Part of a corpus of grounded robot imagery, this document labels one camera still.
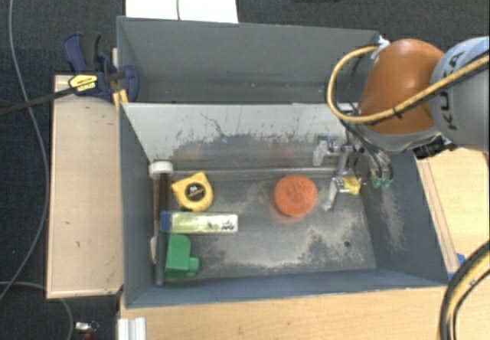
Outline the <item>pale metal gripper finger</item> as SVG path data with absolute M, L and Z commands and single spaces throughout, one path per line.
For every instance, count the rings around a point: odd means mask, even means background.
M 345 189 L 345 179 L 343 177 L 334 177 L 331 179 L 328 187 L 328 194 L 325 202 L 322 204 L 322 208 L 325 211 L 330 211 L 334 205 L 339 192 L 343 192 Z
M 338 156 L 340 153 L 341 137 L 335 134 L 318 135 L 316 147 L 312 153 L 312 164 L 320 166 L 326 158 Z

